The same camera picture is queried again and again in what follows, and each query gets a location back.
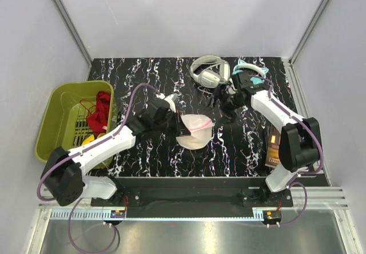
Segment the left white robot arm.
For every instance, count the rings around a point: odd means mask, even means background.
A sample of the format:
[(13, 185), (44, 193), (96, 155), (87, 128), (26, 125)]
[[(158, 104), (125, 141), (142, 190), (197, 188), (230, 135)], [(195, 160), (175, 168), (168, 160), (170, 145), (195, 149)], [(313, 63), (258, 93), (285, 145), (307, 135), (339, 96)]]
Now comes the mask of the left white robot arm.
[(108, 206), (121, 204), (127, 192), (116, 178), (88, 176), (88, 172), (157, 132), (190, 135), (176, 108), (177, 99), (176, 94), (157, 98), (140, 114), (128, 117), (111, 132), (86, 145), (69, 150), (55, 148), (41, 174), (41, 184), (52, 200), (62, 207), (80, 198), (97, 199)]

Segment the white pink-trimmed mesh laundry bag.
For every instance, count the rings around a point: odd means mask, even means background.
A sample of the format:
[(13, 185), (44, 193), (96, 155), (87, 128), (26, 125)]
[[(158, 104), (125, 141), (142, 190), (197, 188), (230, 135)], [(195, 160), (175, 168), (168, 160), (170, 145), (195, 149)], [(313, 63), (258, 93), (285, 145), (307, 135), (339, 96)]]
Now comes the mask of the white pink-trimmed mesh laundry bag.
[(178, 144), (189, 150), (198, 150), (207, 146), (213, 134), (214, 122), (203, 114), (186, 114), (181, 116), (190, 136), (178, 136)]

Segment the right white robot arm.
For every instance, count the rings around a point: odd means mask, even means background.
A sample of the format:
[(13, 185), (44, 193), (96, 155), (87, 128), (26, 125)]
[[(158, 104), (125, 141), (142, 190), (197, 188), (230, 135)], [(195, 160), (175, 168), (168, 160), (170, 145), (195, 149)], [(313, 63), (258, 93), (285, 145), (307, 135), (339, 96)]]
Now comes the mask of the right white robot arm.
[[(261, 113), (280, 133), (279, 160), (275, 169), (265, 179), (260, 191), (260, 201), (266, 206), (275, 205), (280, 192), (288, 189), (299, 176), (317, 174), (324, 165), (320, 125), (313, 117), (305, 118), (280, 102), (273, 91), (273, 82), (262, 76), (261, 84), (252, 82), (253, 75), (239, 72), (232, 76), (233, 90), (218, 86), (213, 91), (213, 103), (220, 103), (221, 111), (229, 120), (235, 110), (246, 106)], [(309, 171), (318, 162), (319, 167)]]

